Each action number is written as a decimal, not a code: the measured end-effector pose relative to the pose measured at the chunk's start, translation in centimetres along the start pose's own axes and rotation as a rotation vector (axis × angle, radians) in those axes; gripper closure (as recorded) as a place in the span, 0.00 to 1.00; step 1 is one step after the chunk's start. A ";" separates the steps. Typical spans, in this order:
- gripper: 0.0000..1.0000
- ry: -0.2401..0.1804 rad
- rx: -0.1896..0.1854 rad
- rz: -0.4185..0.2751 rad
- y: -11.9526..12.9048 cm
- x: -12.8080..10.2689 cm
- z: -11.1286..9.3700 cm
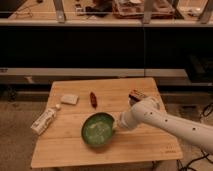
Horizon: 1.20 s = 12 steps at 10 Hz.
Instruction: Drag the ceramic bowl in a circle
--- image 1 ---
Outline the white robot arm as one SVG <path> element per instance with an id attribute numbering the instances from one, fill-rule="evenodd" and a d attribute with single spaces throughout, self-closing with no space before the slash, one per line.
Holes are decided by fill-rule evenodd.
<path id="1" fill-rule="evenodd" d="M 213 155 L 213 126 L 162 112 L 153 97 L 143 98 L 122 112 L 117 126 L 121 130 L 130 131 L 141 123 L 160 128 Z"/>

